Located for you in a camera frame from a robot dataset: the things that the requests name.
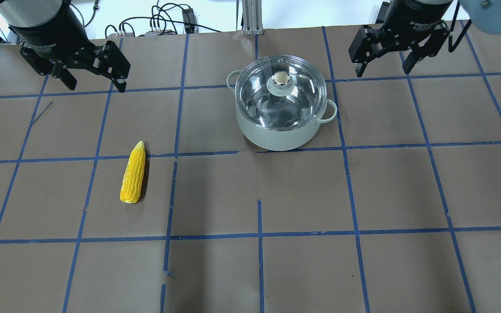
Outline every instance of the pot handle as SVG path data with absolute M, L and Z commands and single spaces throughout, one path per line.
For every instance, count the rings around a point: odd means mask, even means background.
M 229 80 L 231 79 L 231 77 L 234 77 L 235 75 L 239 75 L 241 74 L 243 71 L 241 70 L 237 70 L 237 71 L 233 71 L 231 73 L 229 73 L 229 75 L 227 75 L 227 79 L 225 80 L 225 83 L 227 84 L 227 87 L 231 90 L 231 92 L 233 94 L 235 94 L 235 88 L 231 87 L 231 85 L 229 85 Z
M 337 115 L 337 105 L 336 103 L 334 103 L 334 101 L 328 99 L 328 103 L 334 108 L 334 114 L 332 114 L 331 117 L 329 117 L 328 119 L 325 119 L 325 120 L 316 120 L 318 121 L 318 123 L 328 123 L 329 121 L 332 121 L 332 119 L 336 118 L 336 115 Z

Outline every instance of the white floor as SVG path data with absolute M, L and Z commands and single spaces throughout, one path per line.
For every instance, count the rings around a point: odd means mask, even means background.
M 445 20 L 452 19 L 456 1 L 445 14 Z M 199 24 L 225 32 L 235 30 L 240 24 L 242 8 L 239 8 L 239 18 L 236 19 L 235 2 L 236 0 L 183 0 L 178 3 L 192 6 Z M 94 1 L 72 0 L 72 3 L 81 10 L 85 21 L 88 22 L 92 16 Z M 370 24 L 376 21 L 381 3 L 382 0 L 263 0 L 263 26 L 264 28 L 300 28 Z M 150 16 L 150 8 L 154 4 L 154 0 L 100 0 L 100 9 L 96 12 L 94 21 L 86 27 L 88 38 L 104 38 L 104 29 L 108 24 L 117 26 L 125 18 Z M 179 9 L 171 10 L 169 14 L 173 20 L 183 20 Z M 461 9 L 459 18 L 468 19 L 469 16 Z M 150 30 L 148 20 L 139 19 L 129 22 L 135 28 L 137 36 Z M 9 30 L 1 15 L 0 27 L 7 35 Z M 180 24 L 178 28 L 179 32 L 183 29 Z

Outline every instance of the pot lid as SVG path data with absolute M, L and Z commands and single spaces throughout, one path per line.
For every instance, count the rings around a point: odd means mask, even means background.
M 235 84 L 238 110 L 273 131 L 304 127 L 326 109 L 326 82 L 309 62 L 289 55 L 254 61 Z

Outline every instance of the corn cob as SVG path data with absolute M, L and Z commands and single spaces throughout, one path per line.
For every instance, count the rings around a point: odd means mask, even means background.
M 121 201 L 125 203 L 135 203 L 139 200 L 144 178 L 145 160 L 146 153 L 144 151 L 144 143 L 139 141 L 131 152 L 127 168 L 125 169 L 123 183 L 121 184 L 121 193 L 119 194 Z

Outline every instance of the yellow corn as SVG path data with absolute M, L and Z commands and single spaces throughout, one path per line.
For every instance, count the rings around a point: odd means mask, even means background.
M 144 178 L 145 160 L 144 143 L 139 141 L 135 149 L 131 152 L 127 168 L 125 169 L 125 176 L 123 176 L 123 183 L 121 184 L 121 193 L 119 194 L 121 201 L 135 203 L 139 200 Z

